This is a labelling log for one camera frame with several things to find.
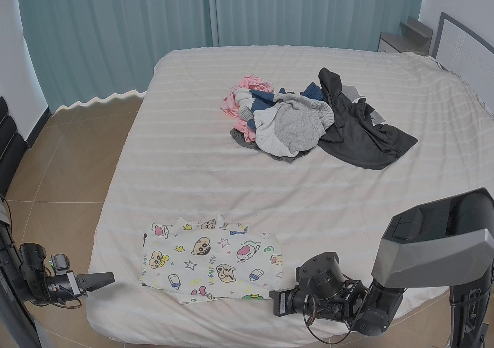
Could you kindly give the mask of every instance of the nightstand drawer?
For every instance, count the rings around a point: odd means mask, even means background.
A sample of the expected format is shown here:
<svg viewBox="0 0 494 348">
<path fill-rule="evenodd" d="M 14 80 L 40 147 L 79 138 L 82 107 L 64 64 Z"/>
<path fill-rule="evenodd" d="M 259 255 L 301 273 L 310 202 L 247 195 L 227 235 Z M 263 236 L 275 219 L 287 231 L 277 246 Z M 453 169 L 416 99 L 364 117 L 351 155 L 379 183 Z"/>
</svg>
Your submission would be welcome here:
<svg viewBox="0 0 494 348">
<path fill-rule="evenodd" d="M 379 48 L 377 49 L 377 51 L 385 52 L 385 53 L 398 53 L 398 51 L 395 48 L 393 48 L 386 41 L 383 41 L 382 38 L 379 40 Z"/>
</svg>

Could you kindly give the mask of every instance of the white headboard panel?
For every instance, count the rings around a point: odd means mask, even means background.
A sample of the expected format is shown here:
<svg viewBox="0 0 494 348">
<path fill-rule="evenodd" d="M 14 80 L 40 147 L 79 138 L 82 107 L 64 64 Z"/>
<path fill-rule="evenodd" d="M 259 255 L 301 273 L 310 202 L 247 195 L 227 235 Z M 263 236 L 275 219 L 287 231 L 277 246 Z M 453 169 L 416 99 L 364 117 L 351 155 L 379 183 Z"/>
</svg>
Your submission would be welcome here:
<svg viewBox="0 0 494 348">
<path fill-rule="evenodd" d="M 489 43 L 442 12 L 432 57 L 461 76 L 494 111 L 494 48 Z"/>
</svg>

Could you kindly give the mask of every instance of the curtain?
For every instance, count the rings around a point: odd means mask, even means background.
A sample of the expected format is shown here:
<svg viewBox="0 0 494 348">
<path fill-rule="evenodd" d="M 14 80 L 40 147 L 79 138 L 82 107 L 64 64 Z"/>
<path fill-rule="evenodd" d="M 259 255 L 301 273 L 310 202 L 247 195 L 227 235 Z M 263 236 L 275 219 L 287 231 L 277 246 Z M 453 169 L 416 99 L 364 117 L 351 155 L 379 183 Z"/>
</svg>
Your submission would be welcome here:
<svg viewBox="0 0 494 348">
<path fill-rule="evenodd" d="M 377 50 L 421 0 L 19 0 L 51 110 L 146 90 L 174 49 L 311 45 Z"/>
<path fill-rule="evenodd" d="M 19 8 L 52 111 L 145 91 L 166 53 L 213 45 L 208 0 L 19 0 Z"/>
</svg>

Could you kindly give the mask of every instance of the floor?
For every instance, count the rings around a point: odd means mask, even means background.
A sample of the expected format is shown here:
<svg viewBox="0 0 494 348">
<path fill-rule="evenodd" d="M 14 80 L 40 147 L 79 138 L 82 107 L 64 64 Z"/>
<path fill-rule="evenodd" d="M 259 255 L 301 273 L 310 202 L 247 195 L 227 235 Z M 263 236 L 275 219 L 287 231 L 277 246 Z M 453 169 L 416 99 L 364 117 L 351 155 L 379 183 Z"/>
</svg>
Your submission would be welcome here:
<svg viewBox="0 0 494 348">
<path fill-rule="evenodd" d="M 39 243 L 48 255 L 65 253 L 77 273 L 90 264 L 94 231 L 120 151 L 141 104 L 130 96 L 106 103 L 60 110 L 50 118 L 34 147 L 22 159 L 7 199 L 12 234 L 17 245 Z M 85 309 L 38 308 L 27 304 L 57 348 L 143 348 L 112 341 L 88 324 Z M 494 321 L 494 306 L 487 322 Z M 426 302 L 395 320 L 383 335 L 367 338 L 352 333 L 340 345 L 347 348 L 443 348 L 449 335 L 448 295 Z M 336 342 L 340 337 L 332 338 Z M 0 345 L 16 345 L 0 324 Z M 320 348 L 322 343 L 307 345 Z M 494 347 L 494 327 L 486 347 Z"/>
</svg>

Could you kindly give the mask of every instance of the bed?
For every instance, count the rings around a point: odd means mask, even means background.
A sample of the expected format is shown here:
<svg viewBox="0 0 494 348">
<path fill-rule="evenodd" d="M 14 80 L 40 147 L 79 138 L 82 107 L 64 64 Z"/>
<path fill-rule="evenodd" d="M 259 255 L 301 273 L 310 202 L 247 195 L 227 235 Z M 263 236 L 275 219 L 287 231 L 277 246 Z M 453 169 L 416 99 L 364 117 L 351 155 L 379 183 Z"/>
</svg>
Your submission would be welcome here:
<svg viewBox="0 0 494 348">
<path fill-rule="evenodd" d="M 356 86 L 389 124 L 418 143 L 374 171 L 319 147 L 288 164 L 232 140 L 234 120 L 220 103 L 244 75 L 298 93 L 318 83 L 322 67 Z M 302 317 L 273 316 L 271 300 L 181 305 L 140 286 L 144 226 L 157 219 L 172 224 L 178 217 L 202 222 L 223 215 L 228 222 L 250 223 L 252 231 L 276 234 L 283 245 L 283 288 L 293 287 L 297 266 L 324 251 L 336 251 L 342 271 L 368 285 L 393 215 L 482 186 L 494 193 L 493 163 L 493 117 L 472 87 L 433 58 L 295 46 L 173 51 L 156 65 L 108 190 L 90 272 L 112 271 L 116 282 L 90 295 L 87 318 L 96 331 L 126 343 L 310 343 Z M 445 290 L 407 290 L 396 318 Z M 312 330 L 328 337 L 346 327 L 317 320 Z"/>
</svg>

